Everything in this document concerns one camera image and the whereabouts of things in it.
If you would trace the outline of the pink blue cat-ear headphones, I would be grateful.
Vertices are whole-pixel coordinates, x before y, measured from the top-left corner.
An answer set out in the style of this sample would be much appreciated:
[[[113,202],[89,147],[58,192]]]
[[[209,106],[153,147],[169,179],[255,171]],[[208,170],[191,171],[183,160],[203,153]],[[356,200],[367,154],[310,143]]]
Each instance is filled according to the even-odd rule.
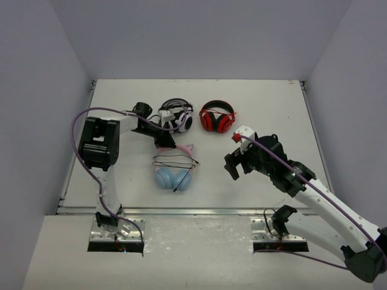
[[[173,192],[185,191],[191,180],[192,175],[199,165],[193,156],[193,144],[177,144],[176,148],[158,148],[157,153],[152,157],[152,166],[155,179],[162,189],[172,189]],[[173,161],[160,161],[159,158],[185,157],[188,159],[185,163]]]

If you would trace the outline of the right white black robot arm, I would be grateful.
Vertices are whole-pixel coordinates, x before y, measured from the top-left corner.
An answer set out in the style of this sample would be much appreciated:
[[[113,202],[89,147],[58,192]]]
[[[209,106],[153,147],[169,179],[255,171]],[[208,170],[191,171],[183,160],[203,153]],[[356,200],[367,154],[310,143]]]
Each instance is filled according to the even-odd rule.
[[[343,269],[358,279],[372,283],[386,272],[386,228],[357,214],[332,194],[304,164],[287,158],[278,137],[259,137],[249,127],[234,132],[240,146],[225,156],[224,168],[233,179],[244,173],[259,172],[273,186],[314,211],[322,222],[313,223],[294,207],[283,205],[271,216],[270,234],[280,239],[295,235],[309,240],[343,262]]]

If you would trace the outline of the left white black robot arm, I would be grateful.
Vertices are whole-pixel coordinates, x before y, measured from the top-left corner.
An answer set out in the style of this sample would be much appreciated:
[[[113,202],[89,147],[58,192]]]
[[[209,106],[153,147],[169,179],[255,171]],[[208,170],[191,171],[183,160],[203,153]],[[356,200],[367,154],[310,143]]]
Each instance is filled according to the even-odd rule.
[[[174,149],[177,145],[166,129],[148,120],[152,108],[142,102],[138,102],[130,111],[105,109],[117,113],[119,116],[116,118],[87,117],[79,144],[76,145],[73,132],[76,121],[89,111],[99,110],[104,109],[95,107],[78,113],[71,123],[70,131],[76,158],[97,184],[97,225],[107,230],[116,230],[120,221],[125,221],[138,229],[137,224],[122,216],[122,204],[115,189],[114,165],[119,158],[120,136],[131,131],[152,137],[156,147]]]

